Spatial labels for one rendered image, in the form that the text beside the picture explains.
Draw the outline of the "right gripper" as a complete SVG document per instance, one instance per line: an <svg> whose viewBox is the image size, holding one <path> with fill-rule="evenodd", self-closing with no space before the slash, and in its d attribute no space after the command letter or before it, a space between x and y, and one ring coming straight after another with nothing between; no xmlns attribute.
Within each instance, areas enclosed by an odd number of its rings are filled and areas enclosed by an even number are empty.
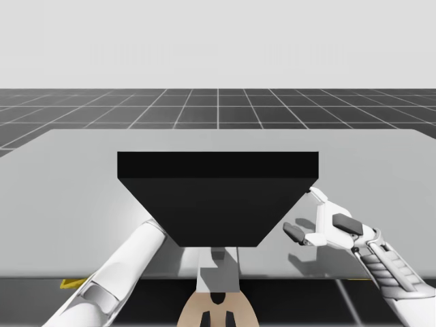
<svg viewBox="0 0 436 327"><path fill-rule="evenodd" d="M317 206L315 231L306 233L297 225L285 222L285 234L299 245L351 249L354 236L364 234L363 224L355 220L347 209L328 201L327 195L317 187L310 187L308 194Z"/></svg>

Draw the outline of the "black screen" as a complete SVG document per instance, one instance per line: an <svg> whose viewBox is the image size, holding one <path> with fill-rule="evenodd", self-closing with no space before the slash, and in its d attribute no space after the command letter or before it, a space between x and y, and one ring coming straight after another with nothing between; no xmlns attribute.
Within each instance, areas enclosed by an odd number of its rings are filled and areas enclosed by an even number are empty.
<svg viewBox="0 0 436 327"><path fill-rule="evenodd" d="M124 187L181 247L256 247L319 177L316 152L118 152Z"/></svg>

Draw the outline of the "grey stand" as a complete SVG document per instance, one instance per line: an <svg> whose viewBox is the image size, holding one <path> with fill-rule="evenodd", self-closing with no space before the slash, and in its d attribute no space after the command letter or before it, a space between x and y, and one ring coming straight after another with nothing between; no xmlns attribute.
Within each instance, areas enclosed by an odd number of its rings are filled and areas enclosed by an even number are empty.
<svg viewBox="0 0 436 327"><path fill-rule="evenodd" d="M237 247L200 249L196 281L197 293L238 293L239 261Z"/></svg>

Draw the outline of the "tan robot part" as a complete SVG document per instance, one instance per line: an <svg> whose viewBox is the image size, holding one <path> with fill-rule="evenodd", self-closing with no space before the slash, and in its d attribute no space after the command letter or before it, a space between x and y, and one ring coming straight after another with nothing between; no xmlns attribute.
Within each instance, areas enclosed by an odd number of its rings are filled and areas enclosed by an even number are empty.
<svg viewBox="0 0 436 327"><path fill-rule="evenodd" d="M260 327L251 303L242 292L225 293L220 304L213 302L211 293L194 292L185 303L176 327L200 327L206 312L210 313L210 327L226 327L227 312L233 314L236 327Z"/></svg>

